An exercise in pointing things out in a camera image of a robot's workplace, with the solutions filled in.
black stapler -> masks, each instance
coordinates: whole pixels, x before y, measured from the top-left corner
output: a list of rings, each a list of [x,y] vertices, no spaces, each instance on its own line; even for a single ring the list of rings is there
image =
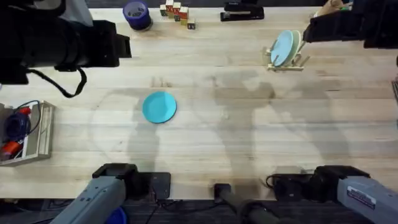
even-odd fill
[[[220,13],[222,22],[264,19],[264,9],[257,5],[257,0],[226,2],[224,10]]]

blue plate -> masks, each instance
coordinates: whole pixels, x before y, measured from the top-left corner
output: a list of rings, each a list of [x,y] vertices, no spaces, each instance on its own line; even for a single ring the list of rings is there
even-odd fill
[[[289,56],[293,47],[293,32],[291,30],[282,31],[275,43],[274,48],[271,52],[271,62],[273,62],[277,55],[278,59],[275,62],[275,66],[281,66]]]
[[[106,224],[127,224],[127,215],[122,207],[117,208],[106,220]]]
[[[169,93],[158,91],[149,95],[142,106],[145,118],[152,123],[170,120],[177,110],[177,102]]]

wooden block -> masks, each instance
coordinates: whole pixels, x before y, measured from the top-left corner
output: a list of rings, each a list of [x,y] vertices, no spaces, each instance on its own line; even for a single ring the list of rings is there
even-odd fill
[[[188,19],[181,18],[181,25],[186,26],[188,24]]]
[[[174,17],[173,5],[174,5],[174,0],[166,0],[166,12],[169,18]]]
[[[180,8],[180,17],[181,17],[181,19],[189,18],[189,8],[188,7],[183,6]]]
[[[162,16],[167,16],[166,5],[165,5],[165,4],[160,5],[160,14],[161,14]]]
[[[175,2],[173,4],[173,13],[174,13],[174,15],[178,15],[179,14],[180,8],[181,8],[181,3],[180,2]]]
[[[181,3],[180,2],[175,2],[173,4],[173,14],[174,14],[174,21],[175,22],[180,22],[180,8],[181,8]]]
[[[187,28],[188,29],[196,29],[196,20],[195,19],[188,19]]]
[[[175,22],[180,22],[181,21],[180,15],[174,15],[174,21]]]

light blue plate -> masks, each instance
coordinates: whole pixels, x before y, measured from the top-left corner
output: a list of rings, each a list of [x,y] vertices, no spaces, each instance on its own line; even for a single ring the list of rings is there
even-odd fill
[[[158,91],[149,95],[142,106],[145,118],[152,123],[170,120],[177,110],[177,102],[169,93]]]
[[[275,62],[275,66],[281,66],[289,56],[290,51],[293,47],[293,32],[291,30],[282,31],[275,43],[274,49],[271,52],[271,62],[273,62],[277,55],[278,59]]]

sticker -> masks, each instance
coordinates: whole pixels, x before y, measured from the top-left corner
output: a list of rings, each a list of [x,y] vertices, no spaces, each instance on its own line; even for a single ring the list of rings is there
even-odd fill
[[[351,186],[347,187],[347,195],[359,202],[361,202],[362,204],[366,205],[367,207],[371,208],[371,209],[375,209],[376,207],[376,199],[374,197],[369,196],[368,194],[355,189]]]

